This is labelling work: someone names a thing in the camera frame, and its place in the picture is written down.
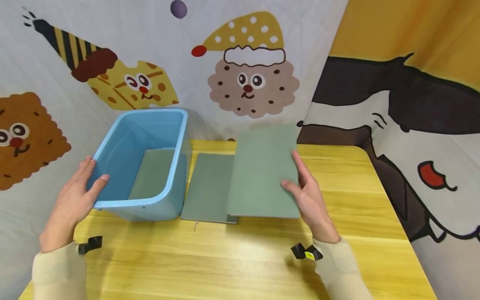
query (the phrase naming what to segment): beige sleeve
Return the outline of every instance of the beige sleeve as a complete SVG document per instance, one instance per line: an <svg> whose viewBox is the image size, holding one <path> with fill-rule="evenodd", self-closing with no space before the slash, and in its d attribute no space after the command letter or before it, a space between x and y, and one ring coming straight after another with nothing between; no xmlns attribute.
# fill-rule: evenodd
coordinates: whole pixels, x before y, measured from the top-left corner
<svg viewBox="0 0 480 300"><path fill-rule="evenodd" d="M32 282L35 300L85 300L85 259L78 254L77 245L35 256Z"/></svg>
<svg viewBox="0 0 480 300"><path fill-rule="evenodd" d="M313 240L313 246L324 256L317 261L315 272L320 275L330 299L373 299L361 279L355 256L346 240L336 244Z"/></svg>

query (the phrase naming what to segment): right hand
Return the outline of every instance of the right hand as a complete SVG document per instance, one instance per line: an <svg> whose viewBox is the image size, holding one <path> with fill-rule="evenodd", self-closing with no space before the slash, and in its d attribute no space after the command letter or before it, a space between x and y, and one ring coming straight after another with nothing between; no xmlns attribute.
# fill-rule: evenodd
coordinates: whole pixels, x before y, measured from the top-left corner
<svg viewBox="0 0 480 300"><path fill-rule="evenodd" d="M300 186L291 181L282 180L282 187L295 197L301 217L312 231L314 239L332 244L339 242L340 235L328 215L317 180L296 150L292 152L292 157L297 165Z"/></svg>

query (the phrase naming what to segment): wrist strap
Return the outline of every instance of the wrist strap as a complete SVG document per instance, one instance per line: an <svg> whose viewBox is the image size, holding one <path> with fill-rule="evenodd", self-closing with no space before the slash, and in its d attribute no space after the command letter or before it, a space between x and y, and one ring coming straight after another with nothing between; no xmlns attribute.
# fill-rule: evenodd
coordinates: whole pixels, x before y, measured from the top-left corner
<svg viewBox="0 0 480 300"><path fill-rule="evenodd" d="M87 243L78 245L78 254L85 255L91 250L102 248L102 240L102 236L89 238Z"/></svg>
<svg viewBox="0 0 480 300"><path fill-rule="evenodd" d="M313 245L305 249L305 247L298 243L291 248L293 255L295 255L296 259L304 259L308 258L313 261L321 260L324 256L317 250Z"/></svg>

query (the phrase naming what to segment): blue plastic basket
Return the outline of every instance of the blue plastic basket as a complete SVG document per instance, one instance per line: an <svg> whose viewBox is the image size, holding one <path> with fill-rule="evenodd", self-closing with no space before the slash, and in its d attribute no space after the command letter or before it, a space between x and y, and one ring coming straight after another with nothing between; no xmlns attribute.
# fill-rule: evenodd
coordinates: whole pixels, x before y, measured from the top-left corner
<svg viewBox="0 0 480 300"><path fill-rule="evenodd" d="M96 168L88 188L102 174L110 180L94 208L129 221L177 218L183 208L192 147L186 134L188 114L179 108L132 110L121 114L94 155ZM167 183L155 197L128 200L148 149L175 149Z"/></svg>

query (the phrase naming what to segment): green board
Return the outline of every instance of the green board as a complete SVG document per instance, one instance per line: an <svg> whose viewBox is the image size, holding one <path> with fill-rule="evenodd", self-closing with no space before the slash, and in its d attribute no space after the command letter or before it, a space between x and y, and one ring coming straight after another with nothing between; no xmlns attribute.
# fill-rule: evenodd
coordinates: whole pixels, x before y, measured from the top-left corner
<svg viewBox="0 0 480 300"><path fill-rule="evenodd" d="M152 198L167 184L175 149L146 150L128 199Z"/></svg>
<svg viewBox="0 0 480 300"><path fill-rule="evenodd" d="M187 197L180 217L218 223L237 223L227 214L228 188L233 169L233 155L198 155Z"/></svg>
<svg viewBox="0 0 480 300"><path fill-rule="evenodd" d="M295 125L254 129L237 136L237 149L228 192L232 216L300 217L295 199L280 185L298 183L291 153L296 149Z"/></svg>

